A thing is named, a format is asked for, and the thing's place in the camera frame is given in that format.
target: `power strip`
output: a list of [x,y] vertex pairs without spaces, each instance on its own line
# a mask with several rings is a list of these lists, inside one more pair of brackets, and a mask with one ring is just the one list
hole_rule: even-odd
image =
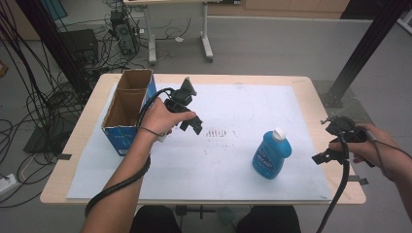
[[9,178],[8,180],[6,180],[5,178],[0,180],[0,195],[6,193],[10,189],[18,185],[18,183],[16,182],[15,175],[10,174],[7,177]]

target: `person's leg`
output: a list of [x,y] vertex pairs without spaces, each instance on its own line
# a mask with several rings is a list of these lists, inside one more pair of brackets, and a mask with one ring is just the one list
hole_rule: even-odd
[[173,211],[165,206],[143,206],[136,213],[130,233],[182,233]]
[[293,206],[254,206],[236,233],[300,233],[299,219]]

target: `blue bottle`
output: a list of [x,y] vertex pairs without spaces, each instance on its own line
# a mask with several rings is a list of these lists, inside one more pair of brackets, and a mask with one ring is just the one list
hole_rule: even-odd
[[259,174],[274,179],[281,172],[285,158],[291,153],[292,148],[285,132],[276,128],[263,135],[263,141],[257,148],[252,164]]

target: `white paper sheet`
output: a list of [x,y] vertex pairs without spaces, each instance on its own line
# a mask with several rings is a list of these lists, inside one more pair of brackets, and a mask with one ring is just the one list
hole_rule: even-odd
[[[162,83],[179,88],[179,84]],[[291,86],[196,84],[188,105],[203,120],[196,135],[173,129],[152,149],[141,200],[329,201],[330,192]],[[121,161],[100,125],[112,95],[80,159],[67,198],[92,198]],[[292,145],[277,178],[267,180],[252,166],[265,132],[281,127]]]

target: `blue cardboard box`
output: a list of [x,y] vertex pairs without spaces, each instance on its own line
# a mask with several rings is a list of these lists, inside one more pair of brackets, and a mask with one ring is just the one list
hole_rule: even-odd
[[152,70],[126,70],[103,119],[102,129],[120,156],[128,152],[137,134],[140,109],[156,93]]

